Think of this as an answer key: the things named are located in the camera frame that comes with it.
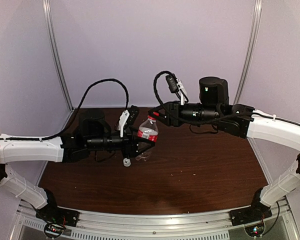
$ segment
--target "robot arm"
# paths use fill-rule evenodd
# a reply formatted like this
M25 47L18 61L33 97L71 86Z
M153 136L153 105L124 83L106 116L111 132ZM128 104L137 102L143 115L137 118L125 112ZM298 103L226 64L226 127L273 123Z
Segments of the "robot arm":
M163 75L177 83L175 75L168 71L159 73L154 79L154 93L160 103L149 114L167 126L182 124L194 126L211 124L220 131L241 138L263 139L281 144L300 152L300 123L292 122L276 115L269 115L251 106L229 104L228 83L218 77L204 77L199 80L200 102L185 103L170 101L163 103L158 95L157 80ZM300 187L300 154L293 164L271 184L258 189L250 207L230 212L232 225L256 222L270 217L270 207L282 197Z
M153 141L137 136L137 129L132 125L138 114L139 109L135 106L125 110L118 121L117 131L111 130L101 109L89 109L79 115L79 126L72 133L63 133L51 139L0 134L0 188L30 203L36 210L37 217L47 222L61 225L66 218L67 225L75 225L74 219L78 219L78 212L59 208L52 192L27 181L9 163L73 163L96 151L121 151L126 161L155 145ZM141 142L147 143L147 146L140 149L138 146Z

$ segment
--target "red bottle label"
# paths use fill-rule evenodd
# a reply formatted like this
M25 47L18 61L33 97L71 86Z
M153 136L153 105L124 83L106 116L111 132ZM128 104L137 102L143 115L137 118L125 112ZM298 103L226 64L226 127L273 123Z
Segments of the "red bottle label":
M156 142L157 139L158 139L158 135L149 135L149 134L144 133L144 132L142 132L140 130L138 131L138 137L144 138L144 139L148 139L148 140L150 140L152 142Z

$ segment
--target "water bottle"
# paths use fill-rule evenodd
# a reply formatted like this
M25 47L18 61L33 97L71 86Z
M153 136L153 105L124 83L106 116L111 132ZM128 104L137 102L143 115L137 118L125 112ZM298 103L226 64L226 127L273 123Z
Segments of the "water bottle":
M142 123L139 127L138 137L145 138L150 141L156 142L157 138L158 138L158 133L159 133L159 130L157 127L156 119L153 118L152 116L148 116L148 119L144 123ZM149 145L148 143L140 142L139 149L143 149L148 145ZM147 161L150 158L152 149L153 148L150 148L147 151L143 152L142 154L136 156L135 159L137 161L139 161L139 160Z

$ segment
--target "dark wood surface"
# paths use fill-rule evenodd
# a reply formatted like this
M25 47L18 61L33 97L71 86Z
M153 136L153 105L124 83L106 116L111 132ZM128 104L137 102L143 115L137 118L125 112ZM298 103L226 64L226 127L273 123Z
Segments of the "dark wood surface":
M104 109L114 126L122 110ZM147 117L141 108L135 126ZM114 214L199 213L249 205L267 184L246 139L227 133L197 135L188 125L158 123L159 136L149 161L123 166L120 152L104 162L94 154L77 163L47 165L40 186L53 191L58 204ZM196 131L209 126L194 127ZM98 159L108 156L99 152Z

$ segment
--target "white wall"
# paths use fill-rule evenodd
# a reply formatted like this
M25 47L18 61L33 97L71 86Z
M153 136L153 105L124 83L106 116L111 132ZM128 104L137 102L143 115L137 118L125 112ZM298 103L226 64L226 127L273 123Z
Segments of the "white wall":
M240 103L300 122L300 0L264 0L251 68ZM276 179L298 152L263 140L256 141ZM300 231L300 189L288 200Z
M199 79L229 82L230 102L247 52L254 0L51 1L61 63L74 106L87 86L103 78L122 80L130 103L158 105L153 80L162 70L184 80L191 102L199 102ZM158 89L175 100L164 77ZM86 107L124 106L115 83L91 90Z
M0 0L0 131L47 136L59 131L67 116L42 1ZM12 167L36 183L43 164L18 162ZM0 240L8 239L18 204L0 190Z

